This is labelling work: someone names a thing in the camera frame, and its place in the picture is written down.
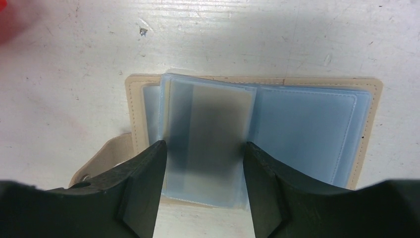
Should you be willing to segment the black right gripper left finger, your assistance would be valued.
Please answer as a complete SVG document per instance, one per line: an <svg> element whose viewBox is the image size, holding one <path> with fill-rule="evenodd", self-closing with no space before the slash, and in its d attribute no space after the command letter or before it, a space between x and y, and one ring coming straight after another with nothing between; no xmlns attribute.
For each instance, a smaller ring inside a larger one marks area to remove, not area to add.
<svg viewBox="0 0 420 238"><path fill-rule="evenodd" d="M134 158L68 189L0 183L3 238L151 238L167 161L159 140Z"/></svg>

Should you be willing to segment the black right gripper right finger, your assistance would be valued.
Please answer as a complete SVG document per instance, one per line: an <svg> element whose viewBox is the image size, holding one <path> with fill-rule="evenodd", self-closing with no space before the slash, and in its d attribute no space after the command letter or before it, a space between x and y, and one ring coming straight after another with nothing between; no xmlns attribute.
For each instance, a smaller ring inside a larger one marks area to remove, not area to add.
<svg viewBox="0 0 420 238"><path fill-rule="evenodd" d="M243 160L258 238L417 238L420 182L349 190L316 180L248 142Z"/></svg>

